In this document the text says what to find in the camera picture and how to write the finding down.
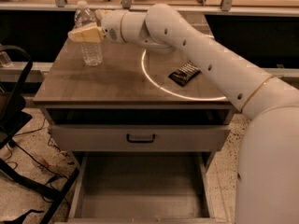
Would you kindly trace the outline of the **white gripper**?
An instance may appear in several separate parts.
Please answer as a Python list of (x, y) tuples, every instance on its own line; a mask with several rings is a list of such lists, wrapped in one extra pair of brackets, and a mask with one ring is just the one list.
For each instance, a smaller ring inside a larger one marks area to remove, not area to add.
[(96, 9), (94, 14), (97, 23), (92, 22), (73, 29), (68, 33), (68, 38), (79, 43), (101, 43), (106, 35), (111, 42), (124, 43), (121, 24), (126, 13), (127, 10)]

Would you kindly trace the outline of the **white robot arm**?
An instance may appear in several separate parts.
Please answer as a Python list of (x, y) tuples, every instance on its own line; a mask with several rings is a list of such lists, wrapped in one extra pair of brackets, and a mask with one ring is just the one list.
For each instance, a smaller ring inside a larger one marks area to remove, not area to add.
[(74, 42), (134, 42), (179, 49), (249, 118), (240, 145), (235, 224), (299, 224), (299, 90), (195, 30), (172, 7), (145, 13), (98, 10)]

